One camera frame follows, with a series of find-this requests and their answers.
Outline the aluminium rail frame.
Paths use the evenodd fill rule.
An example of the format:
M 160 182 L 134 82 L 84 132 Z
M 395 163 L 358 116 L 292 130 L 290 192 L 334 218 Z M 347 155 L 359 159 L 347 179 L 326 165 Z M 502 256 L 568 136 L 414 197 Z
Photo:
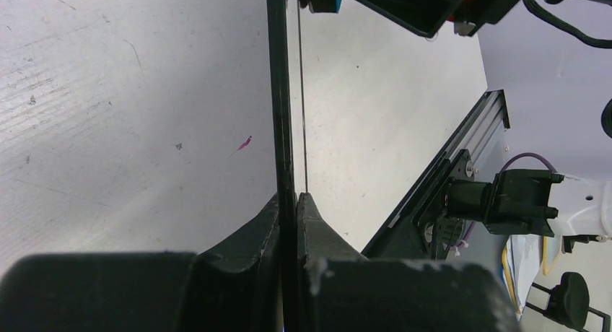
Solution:
M 510 128 L 504 90 L 483 93 L 434 159 L 367 243 L 368 258 L 445 260 L 467 243 L 469 221 L 447 212 L 445 189 L 455 178 L 490 181 L 482 167 L 504 163 L 500 141 Z

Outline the small whiteboard with red writing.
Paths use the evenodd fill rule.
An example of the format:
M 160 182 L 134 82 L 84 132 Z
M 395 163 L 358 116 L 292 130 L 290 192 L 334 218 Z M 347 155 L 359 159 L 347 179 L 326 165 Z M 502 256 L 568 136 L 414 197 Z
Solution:
M 306 331 L 299 196 L 308 187 L 305 159 L 302 31 L 298 0 L 266 0 L 281 282 L 285 331 Z

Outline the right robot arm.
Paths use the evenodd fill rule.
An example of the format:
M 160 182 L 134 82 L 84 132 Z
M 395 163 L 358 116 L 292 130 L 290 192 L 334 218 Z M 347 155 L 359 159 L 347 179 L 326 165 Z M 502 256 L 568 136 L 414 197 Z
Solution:
M 476 173 L 479 152 L 509 126 L 487 89 L 477 38 L 523 4 L 563 0 L 288 0 L 295 111 L 295 190 L 358 253 L 441 259 L 465 221 L 495 235 L 576 235 L 594 207 L 577 180 L 549 170 Z M 587 0 L 608 5 L 611 0 Z

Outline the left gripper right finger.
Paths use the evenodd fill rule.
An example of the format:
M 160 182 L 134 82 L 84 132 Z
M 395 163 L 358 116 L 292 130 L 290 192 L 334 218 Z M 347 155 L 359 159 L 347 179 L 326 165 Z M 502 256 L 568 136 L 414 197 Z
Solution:
M 300 290 L 300 330 L 330 331 L 349 318 L 353 304 L 347 284 L 334 265 L 365 262 L 321 216 L 310 193 L 301 193 L 297 202 L 297 263 Z

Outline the black desk chair background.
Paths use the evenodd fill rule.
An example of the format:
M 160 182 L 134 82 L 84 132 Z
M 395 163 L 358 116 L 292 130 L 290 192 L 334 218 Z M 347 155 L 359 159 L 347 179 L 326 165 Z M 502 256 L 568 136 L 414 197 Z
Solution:
M 611 316 L 590 306 L 587 282 L 581 274 L 564 272 L 559 284 L 551 289 L 537 283 L 531 286 L 548 294 L 548 302 L 544 309 L 529 302 L 525 304 L 543 317 L 574 331 L 586 331 L 587 316 L 591 313 L 602 319 L 602 332 L 611 331 Z

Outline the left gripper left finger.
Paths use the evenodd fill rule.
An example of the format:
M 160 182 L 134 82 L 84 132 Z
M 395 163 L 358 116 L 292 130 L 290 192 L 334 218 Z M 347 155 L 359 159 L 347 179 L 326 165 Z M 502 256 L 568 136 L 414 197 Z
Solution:
M 192 331 L 276 331 L 279 206 L 257 215 L 200 254 L 191 278 Z

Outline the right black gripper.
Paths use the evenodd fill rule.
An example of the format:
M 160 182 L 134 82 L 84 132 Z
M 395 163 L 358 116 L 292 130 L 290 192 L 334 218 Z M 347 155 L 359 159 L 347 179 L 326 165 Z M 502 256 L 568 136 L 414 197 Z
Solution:
M 496 24 L 520 0 L 354 0 L 408 31 L 433 38 L 447 22 L 455 32 L 473 36 L 485 24 Z M 335 13 L 335 0 L 298 0 L 312 13 Z

